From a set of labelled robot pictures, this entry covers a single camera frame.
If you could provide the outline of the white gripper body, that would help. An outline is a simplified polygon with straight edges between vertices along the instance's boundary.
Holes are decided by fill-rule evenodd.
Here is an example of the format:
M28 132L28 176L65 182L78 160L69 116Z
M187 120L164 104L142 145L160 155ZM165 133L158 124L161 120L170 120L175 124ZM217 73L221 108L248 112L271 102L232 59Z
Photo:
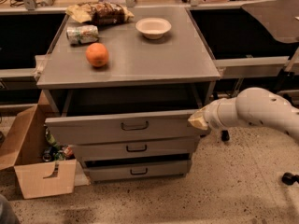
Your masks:
M204 107L204 119L209 128L220 131L227 129L227 126L221 122L219 115L220 105L223 105L225 102L226 99L222 98L215 100Z

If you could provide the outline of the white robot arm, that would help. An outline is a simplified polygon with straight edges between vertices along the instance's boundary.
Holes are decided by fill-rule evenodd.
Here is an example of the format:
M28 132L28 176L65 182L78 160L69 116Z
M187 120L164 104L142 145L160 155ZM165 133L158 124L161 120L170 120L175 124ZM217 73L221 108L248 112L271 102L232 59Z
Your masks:
M248 88L235 98L221 98L193 113L188 122L197 129L267 127L299 140L299 109L262 88Z

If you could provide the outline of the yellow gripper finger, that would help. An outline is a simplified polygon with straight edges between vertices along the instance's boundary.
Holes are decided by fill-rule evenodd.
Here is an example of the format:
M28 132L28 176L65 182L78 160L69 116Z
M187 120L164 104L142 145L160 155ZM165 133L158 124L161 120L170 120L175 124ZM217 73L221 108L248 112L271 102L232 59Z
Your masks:
M198 109L188 118L188 122L197 129L206 130L208 128L207 122L204 117L204 108Z

